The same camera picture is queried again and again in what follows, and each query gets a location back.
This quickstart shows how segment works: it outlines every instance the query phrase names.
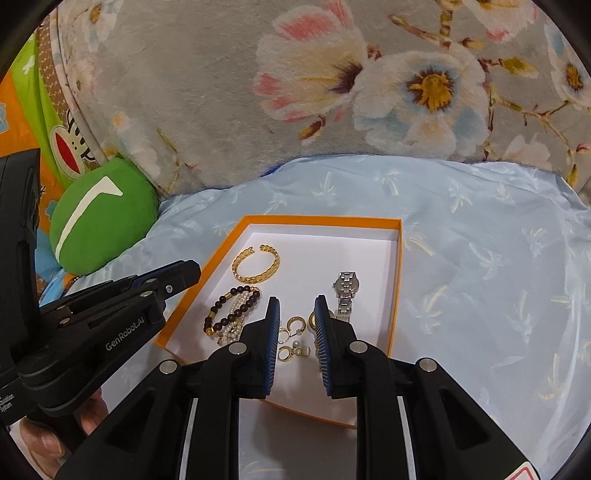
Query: floral blanket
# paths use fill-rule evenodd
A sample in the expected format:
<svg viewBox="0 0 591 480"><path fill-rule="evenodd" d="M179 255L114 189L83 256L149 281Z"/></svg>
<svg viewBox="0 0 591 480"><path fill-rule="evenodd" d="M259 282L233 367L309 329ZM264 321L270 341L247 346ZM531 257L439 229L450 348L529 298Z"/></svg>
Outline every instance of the floral blanket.
<svg viewBox="0 0 591 480"><path fill-rule="evenodd" d="M138 1L65 0L51 46L97 161L164 195L367 152L530 164L588 199L591 78L530 0Z"/></svg>

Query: light blue bedsheet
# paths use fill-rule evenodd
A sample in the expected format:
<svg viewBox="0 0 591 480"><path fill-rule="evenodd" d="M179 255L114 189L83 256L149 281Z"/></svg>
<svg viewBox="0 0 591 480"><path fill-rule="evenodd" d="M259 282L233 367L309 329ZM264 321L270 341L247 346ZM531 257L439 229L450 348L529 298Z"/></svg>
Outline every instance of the light blue bedsheet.
<svg viewBox="0 0 591 480"><path fill-rule="evenodd" d="M401 218L394 356L438 360L543 479L556 473L591 420L591 212L561 178L508 163L304 158L229 190L164 202L144 240L76 288L180 259L204 264L243 215L261 213ZM108 382L111 407L145 374L147 358L160 359L148 350ZM269 409L243 403L241 478L355 477L344 429ZM281 420L261 423L269 416ZM315 458L314 469L295 462L292 442L277 446L290 435L278 424L306 452L315 438L332 442L335 458Z"/></svg>

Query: gold bracelet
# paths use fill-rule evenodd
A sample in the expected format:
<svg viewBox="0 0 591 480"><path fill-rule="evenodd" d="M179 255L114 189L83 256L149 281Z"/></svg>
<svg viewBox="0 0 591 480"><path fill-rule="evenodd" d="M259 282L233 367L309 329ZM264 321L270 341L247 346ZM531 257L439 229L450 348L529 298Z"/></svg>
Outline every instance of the gold bracelet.
<svg viewBox="0 0 591 480"><path fill-rule="evenodd" d="M273 254L273 256L275 257L273 265L271 265L267 270L265 270L260 275L256 275L255 277L242 277L238 275L238 266L246 257L250 257L255 252L253 247L248 247L246 250L240 252L240 255L238 255L235 258L234 262L232 262L232 273L234 273L234 277L236 277L236 279L239 282L247 284L263 282L271 278L279 268L279 263L281 260L279 259L279 254L277 253L277 250L275 250L273 247L270 247L269 245L261 245L259 249L261 250L261 252L268 252L270 254Z"/></svg>

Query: human hand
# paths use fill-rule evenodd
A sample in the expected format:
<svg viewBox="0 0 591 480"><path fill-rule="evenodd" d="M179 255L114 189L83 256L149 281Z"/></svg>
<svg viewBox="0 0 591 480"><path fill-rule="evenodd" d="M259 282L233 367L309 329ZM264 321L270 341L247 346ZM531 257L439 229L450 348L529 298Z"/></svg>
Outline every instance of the human hand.
<svg viewBox="0 0 591 480"><path fill-rule="evenodd" d="M94 392L79 408L80 425L90 435L108 415L107 405L100 396L100 389ZM51 431L44 429L28 419L20 422L22 441L39 468L50 478L55 478L61 467L59 459L67 452L66 446Z"/></svg>

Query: green plush toy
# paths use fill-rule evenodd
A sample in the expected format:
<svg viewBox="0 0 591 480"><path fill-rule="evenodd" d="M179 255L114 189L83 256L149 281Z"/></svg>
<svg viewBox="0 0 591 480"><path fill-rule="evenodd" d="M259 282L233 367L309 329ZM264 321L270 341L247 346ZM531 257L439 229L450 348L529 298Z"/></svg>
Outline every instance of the green plush toy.
<svg viewBox="0 0 591 480"><path fill-rule="evenodd" d="M144 238L157 218L151 183L115 158L64 192L51 217L51 249L66 271L88 275Z"/></svg>

